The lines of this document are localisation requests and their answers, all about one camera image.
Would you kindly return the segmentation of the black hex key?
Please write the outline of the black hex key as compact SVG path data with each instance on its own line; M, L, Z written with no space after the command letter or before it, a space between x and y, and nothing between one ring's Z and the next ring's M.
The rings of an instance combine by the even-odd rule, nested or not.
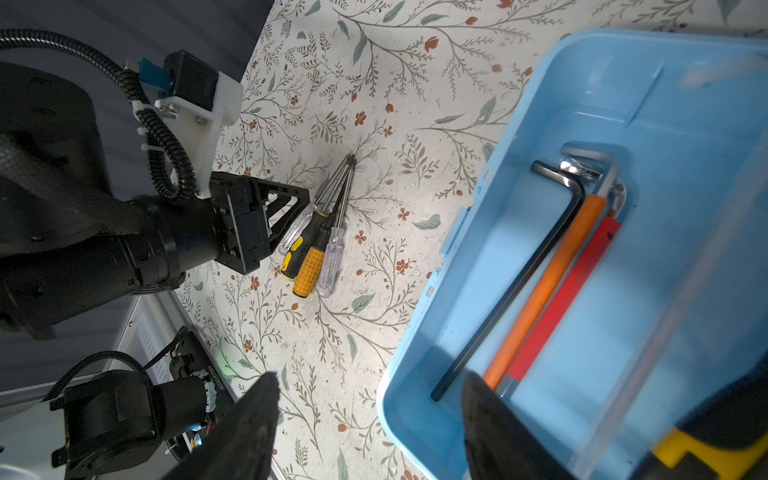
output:
M544 237L541 244L533 252L532 256L522 267L510 286L506 289L504 294L494 305L490 313L479 325L477 330L470 337L450 367L446 370L439 382L436 384L430 394L430 397L434 402L439 402L443 398L453 382L459 376L460 371L467 365L469 360L476 353L484 340L488 337L493 328L502 318L506 310L511 306L513 301L517 298L522 289L532 278L533 274L543 263L544 259L549 255L557 242L568 230L571 222L577 214L577 211L584 202L585 190L580 180L576 180L573 176L563 173L559 169L556 169L553 166L550 166L540 160L535 160L532 163L530 170L532 173L538 176L541 176L551 182L554 182L555 184L567 188L571 193L570 202L564 212L558 218L557 222Z

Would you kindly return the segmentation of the red hex key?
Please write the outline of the red hex key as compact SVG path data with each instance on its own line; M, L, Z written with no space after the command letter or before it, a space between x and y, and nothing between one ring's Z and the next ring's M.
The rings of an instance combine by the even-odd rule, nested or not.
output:
M521 352L510 364L507 374L500 382L496 392L502 397L511 397L517 386L536 361L553 332L564 318L581 288L598 265L602 256L611 245L622 226L627 189L617 180L613 183L610 197L611 206L607 215L593 234L590 242L581 253L578 261L569 271L554 299L550 302L542 318L535 325L532 333L523 344Z

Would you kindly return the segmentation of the yellow black utility knife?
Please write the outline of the yellow black utility knife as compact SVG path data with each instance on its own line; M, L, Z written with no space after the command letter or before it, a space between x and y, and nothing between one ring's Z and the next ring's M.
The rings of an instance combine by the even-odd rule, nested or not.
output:
M680 420L633 479L765 479L767 358Z

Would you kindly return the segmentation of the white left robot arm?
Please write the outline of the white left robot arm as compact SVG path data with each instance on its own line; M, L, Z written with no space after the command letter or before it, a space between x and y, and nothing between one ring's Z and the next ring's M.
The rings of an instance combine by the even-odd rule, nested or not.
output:
M1 326L36 339L129 294L178 288L210 261L239 274L270 257L309 204L301 187L217 172L240 83L179 51L140 78L190 155L191 198L116 199L89 95L61 77L1 67Z

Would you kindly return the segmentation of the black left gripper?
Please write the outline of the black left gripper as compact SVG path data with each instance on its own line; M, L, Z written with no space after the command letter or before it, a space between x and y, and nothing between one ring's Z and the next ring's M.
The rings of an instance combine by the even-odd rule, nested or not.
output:
M216 261L240 273L257 270L309 205L303 187L214 172L210 200L220 218Z

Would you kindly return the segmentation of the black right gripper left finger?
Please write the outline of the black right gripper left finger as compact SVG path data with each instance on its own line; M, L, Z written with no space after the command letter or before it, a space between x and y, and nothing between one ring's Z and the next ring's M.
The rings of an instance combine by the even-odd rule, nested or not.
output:
M264 373L235 403L203 445L165 475L167 479L260 479L270 476L280 388Z

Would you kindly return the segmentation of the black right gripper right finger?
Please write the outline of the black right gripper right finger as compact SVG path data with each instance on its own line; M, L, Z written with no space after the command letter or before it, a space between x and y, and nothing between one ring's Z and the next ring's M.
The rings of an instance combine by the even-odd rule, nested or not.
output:
M465 451L473 479L571 479L523 422L475 372L461 391Z

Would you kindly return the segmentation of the blue plastic tool box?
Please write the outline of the blue plastic tool box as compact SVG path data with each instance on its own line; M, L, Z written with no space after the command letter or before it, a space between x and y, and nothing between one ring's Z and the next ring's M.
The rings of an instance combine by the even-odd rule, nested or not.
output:
M537 66L378 390L430 479L767 475L767 43Z

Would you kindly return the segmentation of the orange hex key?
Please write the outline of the orange hex key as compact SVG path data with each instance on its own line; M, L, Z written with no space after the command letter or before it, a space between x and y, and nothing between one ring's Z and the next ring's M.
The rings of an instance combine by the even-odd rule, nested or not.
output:
M515 358L588 235L600 219L607 204L609 192L618 177L619 166L614 155L607 150L589 149L575 143L567 143L563 146L561 153L567 157L601 164L603 176L580 207L550 263L486 370L483 379L492 390L501 383L509 364Z

